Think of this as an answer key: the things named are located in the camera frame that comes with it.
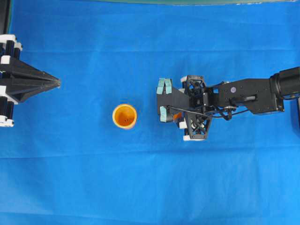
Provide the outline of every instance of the cable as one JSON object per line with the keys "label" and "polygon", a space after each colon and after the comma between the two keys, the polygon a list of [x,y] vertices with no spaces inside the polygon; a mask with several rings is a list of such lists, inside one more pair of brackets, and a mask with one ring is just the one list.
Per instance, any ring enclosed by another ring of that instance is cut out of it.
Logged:
{"label": "cable", "polygon": [[222,118],[222,116],[210,116],[210,115],[206,115],[206,114],[203,114],[203,113],[200,113],[200,112],[193,112],[193,111],[189,111],[189,110],[186,110],[186,109],[176,108],[176,107],[173,107],[173,106],[170,106],[170,105],[167,105],[167,107],[169,107],[171,109],[176,109],[176,110],[179,110],[179,111],[187,112],[187,113],[193,113],[193,114],[201,115],[201,116],[212,117],[212,118]]}
{"label": "cable", "polygon": [[240,111],[240,112],[233,113],[232,115],[234,116],[234,115],[241,114],[241,113],[244,113],[244,112],[247,112],[247,111],[249,111],[249,110],[246,109],[246,110],[243,110],[243,111]]}
{"label": "cable", "polygon": [[[175,109],[175,110],[179,110],[179,111],[183,111],[183,112],[187,112],[187,113],[193,113],[193,114],[197,114],[197,115],[201,115],[201,116],[211,117],[211,118],[224,118],[223,116],[210,116],[210,115],[207,115],[207,114],[204,114],[204,113],[189,111],[189,110],[186,110],[186,109],[180,109],[180,108],[176,108],[176,107],[173,107],[173,106],[170,106],[170,105],[167,105],[167,107],[169,107],[171,109]],[[241,113],[245,113],[247,111],[249,111],[249,110],[246,109],[246,110],[243,110],[243,111],[240,111],[240,112],[236,112],[236,113],[233,113],[232,116],[237,115],[237,114],[241,114]]]}

